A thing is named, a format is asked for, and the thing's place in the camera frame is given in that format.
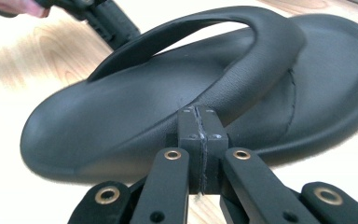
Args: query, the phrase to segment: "light wood grain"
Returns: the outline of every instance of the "light wood grain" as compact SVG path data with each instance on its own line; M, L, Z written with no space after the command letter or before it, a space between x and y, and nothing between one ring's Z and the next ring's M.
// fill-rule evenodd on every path
M358 22L358 6L338 0L117 2L142 32L189 13L236 5L267 7L284 16L329 13ZM86 78L110 53L87 24L57 8L43 20L0 18L0 223L65 223L90 188L52 182L30 172L19 152L21 129L41 101ZM274 172L296 190L322 180L358 199L358 154L353 155L354 147L358 152L358 134L324 154ZM224 223L218 197L190 197L188 222Z

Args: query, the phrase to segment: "human hand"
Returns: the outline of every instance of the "human hand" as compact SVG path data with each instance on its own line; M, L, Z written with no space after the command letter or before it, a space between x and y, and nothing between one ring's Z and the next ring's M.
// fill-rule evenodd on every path
M0 10L12 14L29 14L46 17L49 10L39 6L34 0L0 0Z

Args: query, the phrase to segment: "slipper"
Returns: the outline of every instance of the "slipper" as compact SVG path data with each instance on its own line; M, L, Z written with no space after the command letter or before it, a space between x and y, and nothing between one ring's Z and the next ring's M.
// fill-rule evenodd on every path
M159 53L223 21L250 28ZM358 130L358 24L328 15L286 19L259 7L165 23L39 105L23 129L21 155L53 179L137 181L188 105L213 108L233 146L269 162L337 144Z

